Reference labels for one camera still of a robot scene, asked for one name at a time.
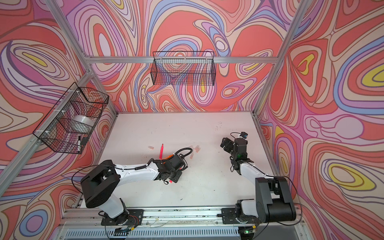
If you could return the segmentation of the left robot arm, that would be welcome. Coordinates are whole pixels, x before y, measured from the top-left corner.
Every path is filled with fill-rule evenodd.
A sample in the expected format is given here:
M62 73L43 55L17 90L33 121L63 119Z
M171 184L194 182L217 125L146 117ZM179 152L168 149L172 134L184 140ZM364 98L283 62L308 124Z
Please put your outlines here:
M98 208L103 214L103 226L138 226L140 220L127 209L124 201L115 196L117 187L140 181L162 181L166 185L177 183L184 170L188 168L185 157L177 151L165 159L150 159L144 165L116 165L112 160L105 160L94 165L87 175L82 177L79 192L83 194L86 207Z

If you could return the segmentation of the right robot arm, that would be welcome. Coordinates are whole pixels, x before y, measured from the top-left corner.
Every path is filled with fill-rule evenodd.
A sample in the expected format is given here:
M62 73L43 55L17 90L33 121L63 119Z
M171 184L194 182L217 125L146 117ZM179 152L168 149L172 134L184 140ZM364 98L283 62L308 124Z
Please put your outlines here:
M272 176L261 171L248 158L248 141L239 137L234 140L223 138L221 148L229 153L231 171L249 180L255 187L253 199L238 200L233 209L224 208L219 215L224 224L278 223L283 226L299 224L288 177Z

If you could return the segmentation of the orange highlighter top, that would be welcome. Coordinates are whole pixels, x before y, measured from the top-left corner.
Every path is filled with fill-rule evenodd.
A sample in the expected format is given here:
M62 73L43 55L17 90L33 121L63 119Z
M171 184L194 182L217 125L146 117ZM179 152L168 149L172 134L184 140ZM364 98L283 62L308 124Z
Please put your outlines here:
M167 156L166 158L164 158L163 160L168 160L168 159L170 159L170 158L172 158L174 155L172 154L172 155L169 155L169 156Z

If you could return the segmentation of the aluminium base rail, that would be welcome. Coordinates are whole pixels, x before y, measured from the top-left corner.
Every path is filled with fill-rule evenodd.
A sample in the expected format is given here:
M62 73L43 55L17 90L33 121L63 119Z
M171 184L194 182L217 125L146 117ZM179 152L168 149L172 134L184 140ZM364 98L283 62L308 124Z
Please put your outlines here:
M235 206L150 207L130 208L126 225L140 227L246 226L259 224L255 216L241 215ZM100 209L76 208L65 211L60 226L83 225L101 227L105 222Z

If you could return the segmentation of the black marker in basket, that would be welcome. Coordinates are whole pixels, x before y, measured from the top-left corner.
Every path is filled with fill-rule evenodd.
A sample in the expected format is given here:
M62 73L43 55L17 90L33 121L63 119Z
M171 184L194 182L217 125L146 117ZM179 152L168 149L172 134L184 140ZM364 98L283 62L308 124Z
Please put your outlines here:
M81 151L82 151L82 146L81 146L81 136L78 136L77 153L80 154Z

